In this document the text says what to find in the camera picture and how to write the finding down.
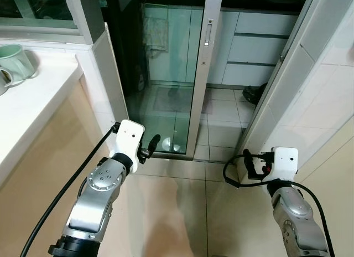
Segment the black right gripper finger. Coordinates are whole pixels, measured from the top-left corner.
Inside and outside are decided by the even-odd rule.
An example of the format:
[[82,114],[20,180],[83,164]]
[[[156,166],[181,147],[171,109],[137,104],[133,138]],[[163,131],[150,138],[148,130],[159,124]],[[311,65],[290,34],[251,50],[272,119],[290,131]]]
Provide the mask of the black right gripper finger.
[[254,156],[249,150],[243,150],[243,163],[246,167],[246,173],[248,179],[259,179],[259,174],[257,173],[254,166]]

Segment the window with grey frame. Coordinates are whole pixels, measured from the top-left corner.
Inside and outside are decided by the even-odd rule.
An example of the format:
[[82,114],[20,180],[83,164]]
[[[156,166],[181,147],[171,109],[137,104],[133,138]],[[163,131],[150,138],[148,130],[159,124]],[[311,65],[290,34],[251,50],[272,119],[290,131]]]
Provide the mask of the window with grey frame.
[[0,39],[94,44],[105,31],[98,0],[0,0]]

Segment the grey mug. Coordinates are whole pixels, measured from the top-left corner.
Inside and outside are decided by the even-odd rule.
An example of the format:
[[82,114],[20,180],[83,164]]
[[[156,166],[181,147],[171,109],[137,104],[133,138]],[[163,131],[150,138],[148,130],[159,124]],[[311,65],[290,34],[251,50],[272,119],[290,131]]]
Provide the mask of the grey mug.
[[5,94],[13,84],[13,75],[7,69],[0,67],[0,96]]

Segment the shiny metal bowl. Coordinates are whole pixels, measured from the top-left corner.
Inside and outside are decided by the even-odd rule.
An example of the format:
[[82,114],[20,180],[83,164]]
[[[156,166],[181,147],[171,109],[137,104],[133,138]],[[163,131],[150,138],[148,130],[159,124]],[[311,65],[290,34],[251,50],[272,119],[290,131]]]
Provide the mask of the shiny metal bowl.
[[158,151],[184,153],[185,146],[177,143],[177,141],[174,141],[171,137],[167,137],[161,140],[161,142],[159,143]]

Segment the glass sliding door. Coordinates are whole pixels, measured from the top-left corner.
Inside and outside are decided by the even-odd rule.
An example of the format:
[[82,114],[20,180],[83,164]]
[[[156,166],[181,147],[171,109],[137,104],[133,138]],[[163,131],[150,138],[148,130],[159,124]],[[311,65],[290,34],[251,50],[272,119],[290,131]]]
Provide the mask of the glass sliding door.
[[[154,135],[171,137],[184,153],[156,150],[159,158],[191,160],[206,82],[214,29],[223,0],[137,0],[140,21],[137,90],[126,99],[128,116],[145,127],[144,143]],[[144,43],[146,17],[168,20],[166,51]],[[204,45],[208,19],[214,19],[209,46]]]

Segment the white drawer cabinet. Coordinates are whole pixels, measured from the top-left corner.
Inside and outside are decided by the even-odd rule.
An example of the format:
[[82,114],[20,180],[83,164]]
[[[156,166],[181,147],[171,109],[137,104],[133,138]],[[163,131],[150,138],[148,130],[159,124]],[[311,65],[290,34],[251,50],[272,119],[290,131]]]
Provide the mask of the white drawer cabinet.
[[222,11],[208,83],[261,86],[285,49],[298,16]]

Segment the pale green mug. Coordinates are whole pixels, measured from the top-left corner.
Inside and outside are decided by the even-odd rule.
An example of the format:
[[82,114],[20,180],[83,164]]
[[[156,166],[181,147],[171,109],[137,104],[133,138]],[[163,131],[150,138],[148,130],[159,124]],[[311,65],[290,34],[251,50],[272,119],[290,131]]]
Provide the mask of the pale green mug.
[[32,78],[37,72],[23,47],[19,44],[0,46],[0,71],[7,73],[10,83]]

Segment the patterned hanging towel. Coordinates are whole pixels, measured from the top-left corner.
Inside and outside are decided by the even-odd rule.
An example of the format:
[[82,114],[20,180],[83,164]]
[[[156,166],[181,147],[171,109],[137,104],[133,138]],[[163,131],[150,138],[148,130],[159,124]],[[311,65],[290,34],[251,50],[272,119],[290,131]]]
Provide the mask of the patterned hanging towel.
[[145,17],[144,43],[148,49],[166,51],[169,46],[169,22],[167,19]]

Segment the black shoe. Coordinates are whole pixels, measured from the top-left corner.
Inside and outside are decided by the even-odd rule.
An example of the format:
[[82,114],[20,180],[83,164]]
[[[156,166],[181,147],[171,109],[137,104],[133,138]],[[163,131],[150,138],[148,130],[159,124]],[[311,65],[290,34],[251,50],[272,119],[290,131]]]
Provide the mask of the black shoe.
[[242,95],[244,99],[253,104],[253,105],[258,105],[260,99],[262,98],[265,89],[267,87],[267,83],[263,83],[260,86],[246,86],[242,90]]

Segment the beige counter cabinet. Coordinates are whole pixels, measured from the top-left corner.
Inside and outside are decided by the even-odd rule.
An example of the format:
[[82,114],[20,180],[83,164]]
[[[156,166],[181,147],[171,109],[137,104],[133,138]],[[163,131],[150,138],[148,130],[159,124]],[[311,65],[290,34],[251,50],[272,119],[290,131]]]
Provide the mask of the beige counter cabinet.
[[[107,130],[99,128],[86,92],[78,83],[0,188],[0,257],[20,256],[46,208]],[[46,219],[27,257],[50,257],[48,247],[63,233],[81,181],[109,153],[107,140]],[[119,201],[114,204],[99,257],[132,257],[127,228],[121,227],[124,219],[118,217],[119,205]]]

